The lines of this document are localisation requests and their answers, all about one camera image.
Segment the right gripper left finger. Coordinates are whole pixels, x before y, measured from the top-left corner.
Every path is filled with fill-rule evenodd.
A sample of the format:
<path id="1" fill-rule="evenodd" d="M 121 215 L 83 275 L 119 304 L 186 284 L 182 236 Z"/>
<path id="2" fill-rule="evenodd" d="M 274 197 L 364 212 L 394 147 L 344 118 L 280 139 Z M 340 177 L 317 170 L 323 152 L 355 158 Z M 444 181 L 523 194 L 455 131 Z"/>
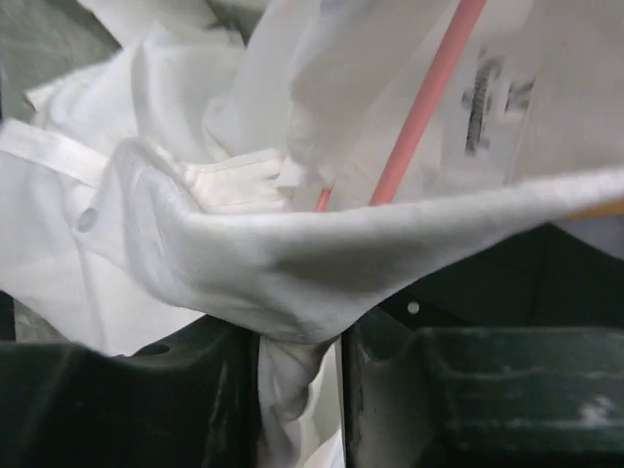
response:
<path id="1" fill-rule="evenodd" d="M 5 467 L 252 467 L 258 339 L 205 316 L 131 357 L 17 342 L 1 299 Z"/>

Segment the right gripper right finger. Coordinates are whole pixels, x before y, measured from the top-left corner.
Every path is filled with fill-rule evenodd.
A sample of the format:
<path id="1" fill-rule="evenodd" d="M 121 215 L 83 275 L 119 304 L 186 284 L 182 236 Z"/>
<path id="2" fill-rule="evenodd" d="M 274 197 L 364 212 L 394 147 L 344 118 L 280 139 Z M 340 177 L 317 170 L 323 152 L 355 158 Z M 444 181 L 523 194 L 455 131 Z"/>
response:
<path id="1" fill-rule="evenodd" d="M 349 467 L 619 467 L 623 334 L 409 328 L 381 309 L 342 337 Z"/>

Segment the white shirt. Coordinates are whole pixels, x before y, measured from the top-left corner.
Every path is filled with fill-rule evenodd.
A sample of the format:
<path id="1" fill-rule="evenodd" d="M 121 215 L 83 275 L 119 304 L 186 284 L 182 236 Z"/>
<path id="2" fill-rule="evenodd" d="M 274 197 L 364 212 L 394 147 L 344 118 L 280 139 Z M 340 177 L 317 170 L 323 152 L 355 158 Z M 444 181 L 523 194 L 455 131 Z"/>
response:
<path id="1" fill-rule="evenodd" d="M 325 351 L 409 283 L 623 193 L 623 5 L 489 1 L 369 204 L 464 1 L 273 1 L 248 45 L 162 18 L 1 127 L 1 286 L 130 354 L 208 314 L 260 336 L 262 461 L 316 439 Z"/>

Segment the pink wire hanger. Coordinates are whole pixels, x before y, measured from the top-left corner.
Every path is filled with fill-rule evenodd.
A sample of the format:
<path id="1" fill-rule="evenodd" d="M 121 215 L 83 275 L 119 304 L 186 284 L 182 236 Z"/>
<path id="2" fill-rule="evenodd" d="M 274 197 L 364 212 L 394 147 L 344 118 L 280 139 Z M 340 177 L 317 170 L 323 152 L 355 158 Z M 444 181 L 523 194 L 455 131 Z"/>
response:
<path id="1" fill-rule="evenodd" d="M 388 204 L 393 200 L 485 4 L 484 1 L 458 3 L 371 195 L 372 206 Z"/>

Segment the black shirt front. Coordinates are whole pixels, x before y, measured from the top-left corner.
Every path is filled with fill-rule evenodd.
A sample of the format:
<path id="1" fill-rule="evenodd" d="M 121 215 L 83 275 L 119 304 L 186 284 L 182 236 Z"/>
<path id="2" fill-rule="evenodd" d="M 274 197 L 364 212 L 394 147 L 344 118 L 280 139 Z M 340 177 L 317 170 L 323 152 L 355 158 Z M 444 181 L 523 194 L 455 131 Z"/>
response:
<path id="1" fill-rule="evenodd" d="M 623 219 L 546 224 L 413 283 L 380 305 L 420 327 L 623 326 Z"/>

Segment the wooden clothes rack frame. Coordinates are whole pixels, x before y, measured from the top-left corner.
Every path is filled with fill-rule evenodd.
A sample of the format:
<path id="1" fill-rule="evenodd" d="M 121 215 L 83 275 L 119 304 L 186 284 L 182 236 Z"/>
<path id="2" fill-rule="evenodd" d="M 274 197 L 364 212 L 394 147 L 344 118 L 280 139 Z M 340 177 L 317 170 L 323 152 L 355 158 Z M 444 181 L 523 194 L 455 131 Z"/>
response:
<path id="1" fill-rule="evenodd" d="M 600 203 L 598 205 L 593 205 L 583 209 L 575 209 L 566 215 L 562 215 L 560 220 L 591 219 L 619 215 L 624 215 L 623 198 L 615 201 Z"/>

